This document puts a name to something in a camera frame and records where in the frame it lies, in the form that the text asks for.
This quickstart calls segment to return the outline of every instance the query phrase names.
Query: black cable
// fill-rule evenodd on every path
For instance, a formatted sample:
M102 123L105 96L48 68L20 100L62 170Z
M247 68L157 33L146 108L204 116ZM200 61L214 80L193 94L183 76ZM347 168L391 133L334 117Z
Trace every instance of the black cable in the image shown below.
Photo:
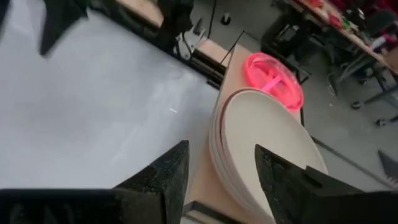
M185 34L184 33L182 33L182 40L184 41L185 45L187 46L188 51L189 51L189 56L191 57L192 51L191 51L191 48L189 48L189 45L188 45L187 41L185 40Z
M340 152L336 151L335 149L333 149L332 147L326 145L325 143L321 142L319 139L311 136L312 140L314 141L315 144L321 146L322 148L326 149L328 152L334 154L335 156L339 157L340 159L344 160L345 162L347 162L349 165L357 168L359 171L361 171L362 173L366 174L367 176L373 178L375 181L379 182L380 184L392 189L392 187L383 179L381 179L380 177L374 175L372 172L368 171L367 169L361 167L359 164L355 163L354 161L352 161L351 159L348 159L346 156L342 155Z
M217 0L214 0L213 1L213 10L211 12L211 17L210 17L209 33L207 33L207 39L210 39L211 26L213 25L213 19L214 19L214 13L216 11L216 5L217 5Z
M242 30L242 33L239 35L239 37L236 39L235 43L232 45L232 47L229 49L228 53L224 56L224 58L221 60L220 65L223 64L224 60L226 59L226 57L229 55L229 53L231 53L232 49L234 49L235 45L238 43L239 39L241 38L241 36L243 35L243 33L245 33L244 30Z

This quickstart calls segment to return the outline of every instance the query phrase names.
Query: wheel caster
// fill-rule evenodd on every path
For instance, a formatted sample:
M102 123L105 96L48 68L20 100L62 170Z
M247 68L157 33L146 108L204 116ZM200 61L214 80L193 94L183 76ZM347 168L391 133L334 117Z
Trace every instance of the wheel caster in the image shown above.
M376 125L379 126L379 127L383 127L386 124L387 124L387 122L386 122L385 119L379 119L379 120L376 121Z
M353 104L351 104L351 108L354 110L359 110L363 106L362 102L355 101Z
M224 26L227 26L231 23L231 16L229 15L229 13L226 13L223 15L223 17L221 18L220 21Z

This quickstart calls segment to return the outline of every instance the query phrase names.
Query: wooden table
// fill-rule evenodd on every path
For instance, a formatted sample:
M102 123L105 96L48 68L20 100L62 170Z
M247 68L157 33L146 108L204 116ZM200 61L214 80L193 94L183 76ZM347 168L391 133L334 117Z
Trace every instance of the wooden table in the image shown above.
M131 11L139 14L141 17L148 20L153 25L160 27L163 23L163 15L159 8L150 0L117 0L123 6L126 6ZM227 50L214 43L212 40L203 37L196 50L204 53L206 56L212 58L216 62L221 62ZM222 61L225 67L228 65L230 54Z
M322 21L326 24L329 24L329 17L328 17L327 12L332 12L334 15L336 15L338 17L342 17L341 13L336 9L336 7L333 6L332 4L330 4L328 1L324 1L322 7L313 7L307 0L296 0L296 1L298 1L300 4L304 5L308 10L311 10L320 19L322 19ZM368 55L372 56L378 62L380 62L382 65L386 66L387 68L389 68L395 74L398 75L398 68L394 68L390 64L388 64L383 55L377 54L374 51L372 51L359 37L348 32L347 30L339 30L339 31L348 40L350 40L352 43L354 43L359 48L364 50Z
M213 113L220 110L229 95L236 90L248 87L243 77L243 63L250 54L248 49L238 44L235 46ZM300 121L300 111L296 111L292 115ZM224 189L213 167L208 142L205 144L199 168L187 194L188 202L199 201L210 205L243 223L256 222Z

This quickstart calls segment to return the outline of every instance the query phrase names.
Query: wooden board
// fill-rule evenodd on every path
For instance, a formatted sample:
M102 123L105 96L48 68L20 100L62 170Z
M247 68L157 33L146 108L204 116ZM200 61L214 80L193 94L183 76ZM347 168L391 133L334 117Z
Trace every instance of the wooden board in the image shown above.
M248 87L244 81L243 63L250 54L251 52L248 49L240 45L235 46L214 111L219 111L229 95L236 90ZM300 111L296 111L292 115L300 121ZM205 143L197 173L187 194L187 203L197 200L243 223L256 222L224 189L213 167L208 141Z
M147 19L153 25L160 27L163 23L163 15L160 12L156 4L149 0L117 0L123 6L126 6L131 11L139 14L141 17ZM206 37L202 38L196 50L204 53L207 57L212 58L216 62L221 62L225 55L228 53L227 50L214 43L212 40ZM227 58L223 61L223 65L226 67L231 54L228 54Z

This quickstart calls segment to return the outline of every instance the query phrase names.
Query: desk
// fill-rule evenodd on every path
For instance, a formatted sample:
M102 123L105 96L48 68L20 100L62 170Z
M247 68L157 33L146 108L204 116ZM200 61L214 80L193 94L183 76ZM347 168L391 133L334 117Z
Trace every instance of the desk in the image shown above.
M324 23L329 24L329 18L327 12L330 11L334 15L341 17L341 13L328 1L324 1L323 7L313 7L310 5L310 3L306 0L297 0L301 5L305 6L308 10L312 11L317 17L319 17ZM393 68L390 66L386 60L384 59L383 55L377 54L373 52L359 37L357 37L354 34L351 34L347 32L346 30L339 30L343 36L345 36L348 40L350 40L352 43L357 45L359 48L364 50L368 55L376 59L378 62L380 62L382 65L386 66L390 70L392 70L395 74L398 74L398 69Z
M244 81L242 67L244 60L250 54L251 52L248 49L239 44L235 46L213 114L220 110L229 95L236 90L248 87ZM300 111L295 111L293 116L300 121ZM209 150L208 142L206 142L199 168L193 179L191 189L187 192L187 202L196 200L243 223L254 223L255 221L251 219L245 209L241 208L224 189L213 167Z

